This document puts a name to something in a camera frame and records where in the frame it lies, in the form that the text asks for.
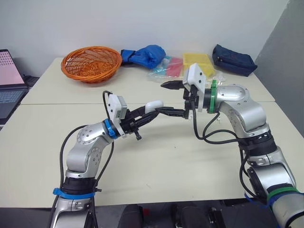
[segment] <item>laptop keyboard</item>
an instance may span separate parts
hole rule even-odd
[[[22,90],[0,92],[0,104],[16,102],[22,92]]]

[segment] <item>laptop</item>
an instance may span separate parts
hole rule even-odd
[[[0,124],[5,124],[27,92],[7,49],[0,50]]]

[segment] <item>blue glove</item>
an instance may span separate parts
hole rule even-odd
[[[148,45],[138,51],[122,50],[123,63],[137,63],[148,69],[157,67],[166,56],[165,51],[158,45]]]

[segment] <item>orange wicker basket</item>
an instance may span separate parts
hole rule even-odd
[[[69,78],[99,83],[113,76],[122,63],[121,55],[108,47],[84,47],[68,54],[61,62],[62,72]]]

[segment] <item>yellow container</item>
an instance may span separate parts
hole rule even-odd
[[[197,63],[208,77],[215,73],[213,65],[207,54],[184,53],[182,54],[184,71],[193,63]]]

